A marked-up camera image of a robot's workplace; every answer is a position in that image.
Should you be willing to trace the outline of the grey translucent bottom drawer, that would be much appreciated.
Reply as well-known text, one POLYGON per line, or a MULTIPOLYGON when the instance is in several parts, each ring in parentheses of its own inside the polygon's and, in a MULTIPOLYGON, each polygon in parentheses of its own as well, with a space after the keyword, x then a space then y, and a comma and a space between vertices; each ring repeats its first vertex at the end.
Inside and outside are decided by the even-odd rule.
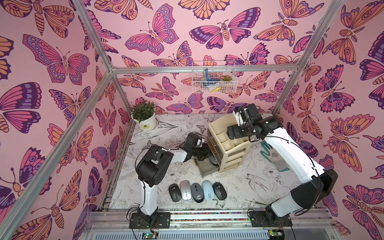
POLYGON ((214 174, 220 169, 220 165, 214 156, 210 156, 204 159, 203 161, 195 160, 195 163, 199 169, 202 178, 214 174))

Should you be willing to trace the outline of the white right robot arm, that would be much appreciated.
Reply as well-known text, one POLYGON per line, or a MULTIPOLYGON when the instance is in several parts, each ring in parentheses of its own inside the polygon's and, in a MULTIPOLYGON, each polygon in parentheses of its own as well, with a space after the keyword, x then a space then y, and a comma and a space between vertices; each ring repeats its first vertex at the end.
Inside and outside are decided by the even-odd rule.
POLYGON ((254 105, 236 107, 237 123, 228 127, 231 140, 255 137, 270 145, 295 172, 301 184, 285 197, 266 206, 266 221, 274 224, 291 213, 300 216, 330 195, 338 179, 333 170, 326 170, 300 147, 274 117, 263 118, 254 105))

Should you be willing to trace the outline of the black glossy computer mouse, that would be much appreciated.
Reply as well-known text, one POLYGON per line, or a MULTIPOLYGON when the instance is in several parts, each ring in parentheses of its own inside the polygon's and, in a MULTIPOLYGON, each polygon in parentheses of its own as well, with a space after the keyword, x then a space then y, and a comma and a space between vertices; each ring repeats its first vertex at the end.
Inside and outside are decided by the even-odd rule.
POLYGON ((218 200, 223 201, 227 198, 227 196, 228 196, 227 192, 221 183, 215 182, 213 184, 213 189, 214 189, 214 192, 215 192, 218 200))

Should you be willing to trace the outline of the grey computer mouse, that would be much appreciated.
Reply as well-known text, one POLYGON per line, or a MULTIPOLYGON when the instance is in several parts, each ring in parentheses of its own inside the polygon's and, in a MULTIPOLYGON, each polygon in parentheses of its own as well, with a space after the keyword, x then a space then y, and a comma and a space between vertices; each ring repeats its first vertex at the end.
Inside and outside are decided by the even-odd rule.
POLYGON ((195 202, 202 203, 204 201, 204 191, 199 183, 191 185, 191 193, 195 202))

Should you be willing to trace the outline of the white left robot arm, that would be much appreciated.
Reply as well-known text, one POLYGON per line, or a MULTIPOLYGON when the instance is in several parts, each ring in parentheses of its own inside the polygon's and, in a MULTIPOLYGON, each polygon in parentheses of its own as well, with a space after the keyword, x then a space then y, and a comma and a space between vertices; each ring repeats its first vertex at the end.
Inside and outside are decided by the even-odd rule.
POLYGON ((176 149, 152 145, 135 167, 142 192, 139 207, 127 215, 130 229, 150 229, 165 221, 159 214, 158 187, 172 163, 185 163, 193 157, 203 161, 212 155, 209 145, 197 133, 189 133, 176 149))

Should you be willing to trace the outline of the silver computer mouse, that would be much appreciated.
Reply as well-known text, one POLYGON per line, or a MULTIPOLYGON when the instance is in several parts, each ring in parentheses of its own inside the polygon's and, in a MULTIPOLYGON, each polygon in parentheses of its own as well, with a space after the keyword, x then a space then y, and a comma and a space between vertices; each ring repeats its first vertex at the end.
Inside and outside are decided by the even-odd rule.
POLYGON ((188 180, 183 180, 180 182, 180 191, 184 201, 189 201, 192 199, 191 185, 188 180))

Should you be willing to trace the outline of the light blue computer mouse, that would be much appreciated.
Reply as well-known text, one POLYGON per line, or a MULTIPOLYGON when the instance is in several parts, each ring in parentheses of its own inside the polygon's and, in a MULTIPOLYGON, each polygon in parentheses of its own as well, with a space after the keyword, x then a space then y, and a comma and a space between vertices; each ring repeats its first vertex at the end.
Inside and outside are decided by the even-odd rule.
POLYGON ((215 198, 213 184, 209 180, 204 180, 202 182, 202 188, 204 192, 204 197, 207 201, 213 200, 215 198))

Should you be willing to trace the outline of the cream drawer organizer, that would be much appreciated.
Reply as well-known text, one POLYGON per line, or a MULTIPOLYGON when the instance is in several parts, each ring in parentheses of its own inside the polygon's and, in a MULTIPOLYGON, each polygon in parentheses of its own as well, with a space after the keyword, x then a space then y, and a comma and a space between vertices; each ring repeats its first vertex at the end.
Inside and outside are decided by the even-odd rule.
POLYGON ((232 114, 224 115, 208 125, 207 142, 219 164, 219 173, 240 166, 251 148, 248 138, 229 138, 228 127, 237 125, 232 114))

